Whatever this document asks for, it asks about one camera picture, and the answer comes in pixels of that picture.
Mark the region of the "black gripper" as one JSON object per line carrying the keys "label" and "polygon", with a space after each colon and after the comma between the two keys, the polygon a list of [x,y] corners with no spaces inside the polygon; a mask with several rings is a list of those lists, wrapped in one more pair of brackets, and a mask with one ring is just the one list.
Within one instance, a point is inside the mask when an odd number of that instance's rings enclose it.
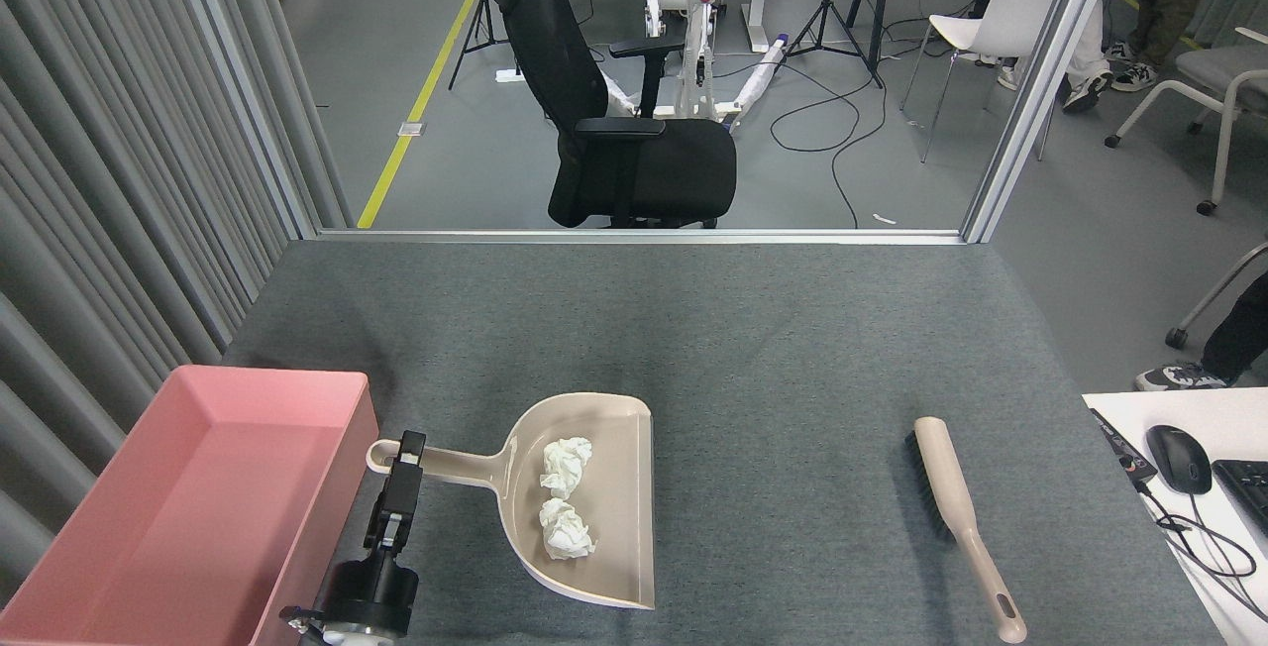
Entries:
{"label": "black gripper", "polygon": [[326,640],[353,635],[398,640],[408,635],[417,572],[402,569],[392,555],[408,539],[424,478],[425,444],[425,433],[407,430],[399,438],[380,492],[380,511],[366,525],[363,547],[391,555],[340,562],[332,570],[322,605]]}

